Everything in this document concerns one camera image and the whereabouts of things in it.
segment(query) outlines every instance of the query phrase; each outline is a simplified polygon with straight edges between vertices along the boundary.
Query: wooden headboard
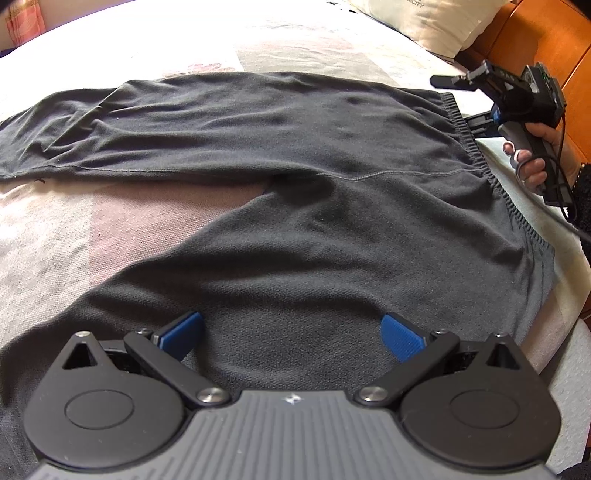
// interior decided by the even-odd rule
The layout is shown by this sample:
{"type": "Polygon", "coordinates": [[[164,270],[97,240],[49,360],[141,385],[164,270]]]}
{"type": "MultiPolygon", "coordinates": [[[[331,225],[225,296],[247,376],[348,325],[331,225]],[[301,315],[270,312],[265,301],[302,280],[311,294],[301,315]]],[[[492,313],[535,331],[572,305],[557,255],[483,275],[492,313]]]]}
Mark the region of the wooden headboard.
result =
{"type": "Polygon", "coordinates": [[[474,69],[483,59],[521,74],[543,62],[566,97],[566,134],[581,161],[591,163],[591,21],[569,0],[506,4],[456,60],[474,69]]]}

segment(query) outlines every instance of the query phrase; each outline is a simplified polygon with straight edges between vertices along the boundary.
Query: white pillow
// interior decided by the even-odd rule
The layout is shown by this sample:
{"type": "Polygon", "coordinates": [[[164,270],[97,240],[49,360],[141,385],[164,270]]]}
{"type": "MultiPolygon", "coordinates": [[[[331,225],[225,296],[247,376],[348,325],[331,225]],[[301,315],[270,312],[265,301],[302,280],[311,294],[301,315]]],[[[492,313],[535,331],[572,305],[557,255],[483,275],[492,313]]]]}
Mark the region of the white pillow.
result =
{"type": "Polygon", "coordinates": [[[449,58],[468,48],[509,1],[349,0],[426,50],[449,58]]]}

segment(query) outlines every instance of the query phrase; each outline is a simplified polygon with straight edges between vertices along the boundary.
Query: black cable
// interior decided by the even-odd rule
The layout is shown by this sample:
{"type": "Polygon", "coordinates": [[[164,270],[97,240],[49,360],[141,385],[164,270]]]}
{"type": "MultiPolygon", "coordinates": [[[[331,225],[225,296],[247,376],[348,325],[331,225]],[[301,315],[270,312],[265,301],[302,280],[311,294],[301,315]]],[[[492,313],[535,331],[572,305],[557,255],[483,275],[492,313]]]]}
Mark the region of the black cable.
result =
{"type": "Polygon", "coordinates": [[[560,159],[562,157],[562,149],[564,146],[565,133],[566,133],[566,119],[565,119],[565,116],[563,115],[563,117],[562,117],[562,136],[560,138],[560,147],[558,148],[558,160],[555,157],[553,157],[552,155],[532,155],[532,157],[528,158],[525,162],[523,162],[523,163],[518,162],[517,163],[517,167],[515,168],[515,177],[517,178],[517,184],[519,185],[521,190],[525,193],[525,195],[527,197],[530,198],[530,200],[533,202],[533,204],[536,207],[538,207],[540,210],[542,210],[546,215],[548,215],[550,218],[552,218],[552,220],[554,220],[560,226],[562,226],[563,228],[567,229],[569,232],[578,236],[581,240],[585,240],[586,242],[591,243],[591,235],[588,235],[587,233],[583,232],[582,230],[579,230],[575,226],[571,225],[572,222],[576,221],[577,216],[578,216],[578,212],[577,212],[576,203],[574,201],[573,191],[571,190],[568,182],[562,182],[562,183],[559,182],[556,185],[550,185],[550,186],[546,185],[546,188],[552,188],[552,189],[557,190],[558,201],[560,203],[560,211],[562,212],[562,215],[564,216],[564,220],[562,220],[562,218],[559,218],[555,214],[553,214],[547,206],[542,205],[538,201],[536,196],[534,196],[534,194],[532,194],[527,189],[524,182],[521,180],[521,177],[519,176],[521,169],[523,167],[525,167],[529,162],[537,160],[538,158],[541,158],[544,161],[552,161],[552,162],[556,163],[556,166],[557,166],[560,174],[562,175],[562,178],[566,179],[566,175],[564,174],[562,166],[560,165],[560,159]],[[569,193],[571,205],[572,205],[572,207],[569,207],[568,214],[564,211],[565,202],[564,202],[564,197],[562,195],[563,188],[565,188],[567,190],[567,192],[569,193]]]}

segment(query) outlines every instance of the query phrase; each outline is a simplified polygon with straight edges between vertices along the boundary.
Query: blue gripper pad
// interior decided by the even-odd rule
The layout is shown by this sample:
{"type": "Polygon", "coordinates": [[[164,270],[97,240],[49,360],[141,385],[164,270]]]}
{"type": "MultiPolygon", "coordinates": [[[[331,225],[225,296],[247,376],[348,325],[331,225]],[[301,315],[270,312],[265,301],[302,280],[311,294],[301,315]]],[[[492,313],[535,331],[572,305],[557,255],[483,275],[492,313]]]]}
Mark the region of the blue gripper pad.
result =
{"type": "Polygon", "coordinates": [[[195,348],[205,323],[201,314],[197,312],[190,313],[184,319],[176,320],[174,323],[176,325],[160,336],[158,347],[180,362],[195,348]]]}
{"type": "Polygon", "coordinates": [[[392,354],[405,362],[427,345],[425,339],[390,315],[382,318],[382,341],[392,354]]]}

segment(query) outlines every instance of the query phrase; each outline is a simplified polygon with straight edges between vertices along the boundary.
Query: triangular cutout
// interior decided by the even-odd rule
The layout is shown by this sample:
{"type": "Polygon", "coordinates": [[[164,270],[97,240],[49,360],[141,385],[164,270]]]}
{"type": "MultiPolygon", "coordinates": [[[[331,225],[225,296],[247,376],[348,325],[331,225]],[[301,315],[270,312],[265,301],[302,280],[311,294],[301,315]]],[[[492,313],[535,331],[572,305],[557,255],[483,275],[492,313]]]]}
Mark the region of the triangular cutout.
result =
{"type": "Polygon", "coordinates": [[[79,343],[74,347],[72,354],[64,364],[64,370],[72,370],[73,368],[93,367],[96,365],[96,360],[90,353],[90,349],[85,343],[79,343]]]}
{"type": "Polygon", "coordinates": [[[488,361],[486,362],[487,365],[491,367],[500,367],[500,368],[508,368],[510,370],[519,370],[519,364],[511,355],[511,351],[507,348],[506,345],[498,344],[495,349],[492,351],[488,361]]]}

